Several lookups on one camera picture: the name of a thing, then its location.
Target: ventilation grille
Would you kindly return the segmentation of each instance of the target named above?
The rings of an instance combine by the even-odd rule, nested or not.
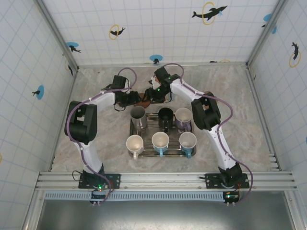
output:
[[[46,191],[46,200],[92,200],[91,192],[86,191]],[[107,201],[140,200],[206,200],[223,201],[222,192],[118,192],[111,193]]]

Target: black mug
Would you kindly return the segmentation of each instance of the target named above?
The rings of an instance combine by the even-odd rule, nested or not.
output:
[[[164,129],[165,133],[173,127],[174,112],[170,108],[162,108],[158,112],[159,127]]]

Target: marble floor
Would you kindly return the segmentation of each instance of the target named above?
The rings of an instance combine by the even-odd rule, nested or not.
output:
[[[144,92],[150,85],[148,80],[158,67],[133,68],[138,80],[133,90]],[[261,128],[260,120],[250,91],[248,80],[241,65],[186,66],[184,80],[200,91],[211,91],[215,96],[229,102],[234,109],[232,119],[223,125],[227,143],[233,155],[253,171],[270,169],[269,149]],[[113,76],[121,68],[80,69],[71,100],[82,101],[99,93],[101,88],[112,83]],[[167,67],[169,73],[181,74],[179,67]],[[133,81],[133,74],[125,70],[121,74]],[[230,115],[230,110],[218,103],[221,120]],[[161,105],[152,104],[147,113],[157,113]],[[178,108],[191,109],[190,103],[174,95],[166,103],[176,111]],[[209,139],[194,125],[197,137],[197,153],[191,159],[179,158],[140,158],[134,160],[126,149],[129,136],[130,110],[117,112],[112,106],[98,114],[98,132],[95,138],[99,158],[106,172],[214,172],[218,171],[217,158]],[[64,134],[59,137],[53,172],[81,170],[83,163],[75,145]]]

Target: mug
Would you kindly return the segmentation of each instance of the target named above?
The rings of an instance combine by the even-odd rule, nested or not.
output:
[[[131,109],[130,115],[136,130],[140,131],[147,127],[147,117],[145,109],[142,106],[136,106]]]
[[[193,133],[185,132],[180,135],[179,143],[181,150],[186,153],[187,158],[191,158],[191,153],[196,146],[196,136]]]
[[[158,112],[159,127],[164,129],[165,133],[173,127],[174,112],[170,108],[162,108]]]
[[[176,126],[178,128],[184,128],[186,131],[191,131],[190,123],[192,117],[193,114],[189,109],[187,108],[177,109],[175,112]]]
[[[168,148],[169,137],[164,132],[157,132],[152,137],[153,148],[160,153],[160,157],[163,157],[163,152]]]
[[[144,146],[143,139],[139,135],[131,135],[126,141],[126,147],[133,154],[133,158],[136,160],[138,155],[143,152]]]

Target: mug rack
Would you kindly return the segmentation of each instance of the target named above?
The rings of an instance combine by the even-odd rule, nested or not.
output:
[[[131,135],[139,135],[143,138],[144,141],[144,151],[138,155],[140,157],[160,157],[160,154],[154,150],[152,144],[152,136],[156,132],[163,132],[163,128],[159,127],[159,118],[158,113],[146,114],[147,116],[147,128],[144,128],[138,131],[134,125],[132,120],[130,120],[130,136]],[[193,125],[192,121],[191,125],[191,133],[193,133]],[[179,137],[182,133],[186,132],[184,129],[178,128],[175,123],[175,116],[173,118],[173,127],[169,129],[168,136],[169,136],[169,144],[168,149],[163,153],[163,157],[186,157],[184,151],[181,150]],[[191,156],[196,154],[196,146],[193,149]]]

